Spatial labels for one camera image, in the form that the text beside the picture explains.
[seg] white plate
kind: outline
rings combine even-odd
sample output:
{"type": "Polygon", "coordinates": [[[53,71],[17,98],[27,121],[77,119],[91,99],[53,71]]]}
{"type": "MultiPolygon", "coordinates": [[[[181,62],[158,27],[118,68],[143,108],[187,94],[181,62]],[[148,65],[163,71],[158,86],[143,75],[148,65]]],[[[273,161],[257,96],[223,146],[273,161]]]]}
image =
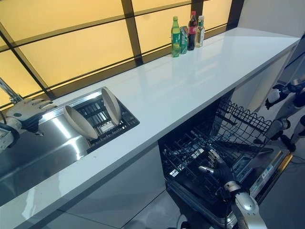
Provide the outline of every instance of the white plate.
{"type": "Polygon", "coordinates": [[[63,115],[70,125],[87,139],[97,139],[98,135],[90,123],[74,108],[65,106],[63,115]]]}
{"type": "Polygon", "coordinates": [[[118,125],[122,119],[121,109],[118,101],[107,87],[102,87],[102,96],[111,120],[114,124],[118,125]]]}

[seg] dishwasher rack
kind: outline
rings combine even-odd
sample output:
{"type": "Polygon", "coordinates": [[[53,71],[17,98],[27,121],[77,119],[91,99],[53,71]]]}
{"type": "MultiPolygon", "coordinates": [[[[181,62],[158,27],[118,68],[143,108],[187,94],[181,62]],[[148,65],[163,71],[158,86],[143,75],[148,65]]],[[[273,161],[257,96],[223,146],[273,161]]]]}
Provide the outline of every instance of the dishwasher rack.
{"type": "Polygon", "coordinates": [[[102,95],[74,107],[92,125],[98,134],[97,139],[88,140],[91,146],[87,150],[88,153],[110,142],[140,123],[119,100],[118,103],[122,113],[122,119],[118,125],[112,122],[104,105],[102,95]]]}
{"type": "Polygon", "coordinates": [[[214,117],[191,126],[173,141],[160,146],[167,186],[176,189],[174,191],[182,199],[186,193],[194,196],[199,206],[196,210],[204,209],[203,214],[223,221],[228,204],[227,192],[216,178],[202,173],[198,166],[214,168],[208,153],[213,149],[232,169],[236,180],[242,183],[252,171],[249,163],[269,141],[264,134],[271,123],[222,99],[214,117]]]}

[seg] soda can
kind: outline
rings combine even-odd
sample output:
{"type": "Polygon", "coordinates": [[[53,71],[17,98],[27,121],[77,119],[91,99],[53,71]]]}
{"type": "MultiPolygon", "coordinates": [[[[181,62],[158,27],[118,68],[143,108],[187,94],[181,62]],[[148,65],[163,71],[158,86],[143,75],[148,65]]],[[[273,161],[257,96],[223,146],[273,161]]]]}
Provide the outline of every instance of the soda can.
{"type": "Polygon", "coordinates": [[[180,27],[180,54],[185,54],[187,51],[187,26],[180,27]]]}

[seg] dishwasher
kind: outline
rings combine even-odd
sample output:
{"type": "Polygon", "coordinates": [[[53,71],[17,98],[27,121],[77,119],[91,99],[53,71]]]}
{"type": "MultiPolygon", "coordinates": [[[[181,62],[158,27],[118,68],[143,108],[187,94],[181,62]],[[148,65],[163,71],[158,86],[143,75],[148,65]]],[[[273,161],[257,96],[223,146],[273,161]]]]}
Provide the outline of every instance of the dishwasher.
{"type": "Polygon", "coordinates": [[[167,188],[215,227],[232,229],[236,217],[223,186],[199,166],[214,167],[212,148],[260,204],[283,171],[289,152],[266,145],[271,121],[221,98],[158,142],[167,188]]]}

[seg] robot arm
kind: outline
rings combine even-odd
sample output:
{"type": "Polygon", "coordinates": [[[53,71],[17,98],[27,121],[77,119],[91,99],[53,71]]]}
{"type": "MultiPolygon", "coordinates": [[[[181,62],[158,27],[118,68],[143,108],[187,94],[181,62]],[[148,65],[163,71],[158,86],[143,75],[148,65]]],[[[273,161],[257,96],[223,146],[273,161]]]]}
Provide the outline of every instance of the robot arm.
{"type": "Polygon", "coordinates": [[[281,137],[284,144],[292,152],[295,151],[295,143],[301,137],[304,137],[304,133],[299,134],[302,132],[299,130],[304,129],[304,119],[303,121],[301,120],[297,125],[295,133],[291,139],[283,135],[283,133],[284,130],[290,128],[290,122],[288,118],[300,111],[305,106],[305,80],[301,80],[303,81],[294,81],[293,83],[289,83],[287,86],[276,85],[274,88],[277,89],[273,90],[266,100],[266,107],[269,109],[272,105],[285,99],[289,93],[295,93],[294,96],[288,98],[282,105],[274,121],[265,134],[267,139],[271,140],[277,140],[279,137],[281,137]]]}
{"type": "Polygon", "coordinates": [[[0,122],[0,153],[13,146],[21,129],[42,135],[38,130],[42,115],[57,106],[42,99],[25,99],[17,102],[0,122]]]}
{"type": "Polygon", "coordinates": [[[215,158],[218,168],[211,169],[200,166],[199,170],[210,173],[218,178],[224,188],[234,197],[234,202],[231,207],[237,218],[239,228],[267,229],[259,214],[259,207],[256,200],[237,184],[230,168],[214,150],[210,150],[210,155],[215,158]]]}

